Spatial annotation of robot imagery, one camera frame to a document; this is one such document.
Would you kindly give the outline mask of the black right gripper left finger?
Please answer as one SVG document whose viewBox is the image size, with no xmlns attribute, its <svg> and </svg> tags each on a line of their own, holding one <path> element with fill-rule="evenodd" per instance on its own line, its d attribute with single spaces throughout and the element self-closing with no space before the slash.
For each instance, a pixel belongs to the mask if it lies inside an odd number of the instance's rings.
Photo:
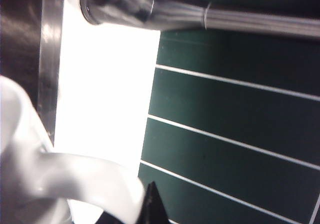
<svg viewBox="0 0 320 224">
<path fill-rule="evenodd" d="M 111 214 L 107 212 L 103 212 L 98 220 L 96 221 L 96 224 L 123 224 L 119 219 L 112 216 Z"/>
</svg>

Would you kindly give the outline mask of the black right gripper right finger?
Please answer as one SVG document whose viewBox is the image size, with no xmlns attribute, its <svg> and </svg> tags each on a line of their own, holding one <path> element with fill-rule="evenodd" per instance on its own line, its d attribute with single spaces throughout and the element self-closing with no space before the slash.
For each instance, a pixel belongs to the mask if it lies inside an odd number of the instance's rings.
<svg viewBox="0 0 320 224">
<path fill-rule="evenodd" d="M 142 204 L 140 216 L 137 220 L 140 224 L 169 224 L 169 218 L 165 210 L 162 198 L 156 183 L 148 184 Z"/>
</svg>

